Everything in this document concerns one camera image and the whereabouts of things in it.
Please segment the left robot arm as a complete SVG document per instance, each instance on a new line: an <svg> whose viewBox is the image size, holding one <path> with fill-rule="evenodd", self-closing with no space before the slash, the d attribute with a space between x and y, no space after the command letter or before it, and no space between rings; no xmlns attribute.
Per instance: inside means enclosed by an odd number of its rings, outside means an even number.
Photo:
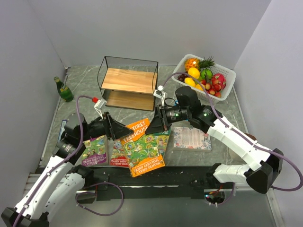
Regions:
<svg viewBox="0 0 303 227"><path fill-rule="evenodd" d="M76 165L82 156L84 139L107 136L113 140L126 137L133 130L114 120L108 112L87 123L82 114L71 114L53 155L24 198L13 208L5 208L1 218L8 227L47 227L58 209L76 194L94 184L92 169Z"/></svg>

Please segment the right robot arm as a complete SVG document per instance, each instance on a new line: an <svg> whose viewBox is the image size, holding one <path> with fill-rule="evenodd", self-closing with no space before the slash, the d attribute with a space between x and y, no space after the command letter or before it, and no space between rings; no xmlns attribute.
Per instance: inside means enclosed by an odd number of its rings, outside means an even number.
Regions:
<svg viewBox="0 0 303 227"><path fill-rule="evenodd" d="M243 165L214 164L205 176L211 188L216 189L223 183L246 183L259 193L268 192L282 170L282 151L265 152L264 147L234 127L220 112L201 104L191 87L176 90L178 104L172 107L165 105L163 89L159 86L154 92L162 104L155 107L154 118L145 131L147 135L167 131L174 122L187 120L194 128L222 142L245 162Z"/></svg>

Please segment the orange Treehouse book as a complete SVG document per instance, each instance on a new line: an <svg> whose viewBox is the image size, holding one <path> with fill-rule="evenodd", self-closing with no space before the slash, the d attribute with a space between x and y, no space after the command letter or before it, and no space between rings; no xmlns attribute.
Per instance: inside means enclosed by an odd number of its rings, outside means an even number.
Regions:
<svg viewBox="0 0 303 227"><path fill-rule="evenodd" d="M127 125L127 128L133 130L133 134L120 140L132 177L165 166L164 154L171 130L146 135L149 125L147 118Z"/></svg>

